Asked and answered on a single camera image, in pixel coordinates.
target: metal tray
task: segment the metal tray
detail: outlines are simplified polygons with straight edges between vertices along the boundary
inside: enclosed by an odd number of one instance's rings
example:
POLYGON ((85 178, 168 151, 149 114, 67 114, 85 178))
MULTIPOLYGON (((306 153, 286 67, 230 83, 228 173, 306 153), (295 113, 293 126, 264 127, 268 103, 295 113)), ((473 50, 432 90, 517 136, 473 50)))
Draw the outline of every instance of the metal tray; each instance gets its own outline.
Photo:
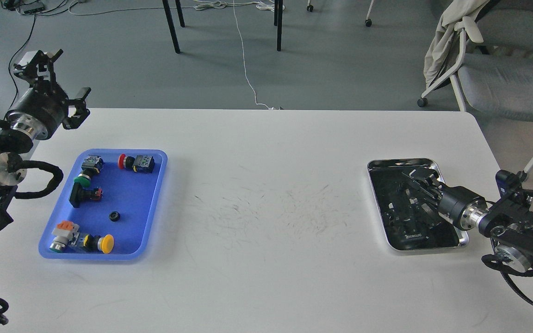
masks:
POLYGON ((402 193, 403 172, 414 168, 437 171, 444 181, 438 165, 428 158, 402 160, 372 160, 368 174, 383 224, 385 238, 397 251, 459 248, 468 244, 468 233, 454 228, 436 212, 431 213, 416 192, 402 193))

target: white table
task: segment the white table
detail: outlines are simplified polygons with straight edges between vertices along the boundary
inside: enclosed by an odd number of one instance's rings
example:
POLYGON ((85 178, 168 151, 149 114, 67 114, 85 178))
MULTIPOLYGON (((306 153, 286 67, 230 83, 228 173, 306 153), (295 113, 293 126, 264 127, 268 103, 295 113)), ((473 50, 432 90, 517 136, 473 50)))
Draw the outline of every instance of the white table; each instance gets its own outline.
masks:
MULTIPOLYGON (((469 114, 91 111, 33 158, 67 173, 89 148, 165 151, 148 248, 125 263, 43 259, 60 189, 13 200, 0 332, 533 332, 533 308, 484 267, 490 246, 475 230, 468 247, 425 255, 383 236, 371 160, 431 158, 448 184, 497 199, 498 166, 469 114)), ((533 279, 521 287, 533 297, 533 279)))

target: chair wheel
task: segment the chair wheel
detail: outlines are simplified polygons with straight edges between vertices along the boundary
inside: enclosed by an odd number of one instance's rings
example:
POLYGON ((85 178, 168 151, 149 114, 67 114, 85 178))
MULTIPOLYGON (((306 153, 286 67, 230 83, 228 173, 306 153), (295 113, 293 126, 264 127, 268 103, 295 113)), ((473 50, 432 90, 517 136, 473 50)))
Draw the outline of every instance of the chair wheel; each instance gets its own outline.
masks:
POLYGON ((418 99, 417 102, 416 102, 416 105, 418 105, 419 107, 425 107, 427 106, 427 99, 418 99))

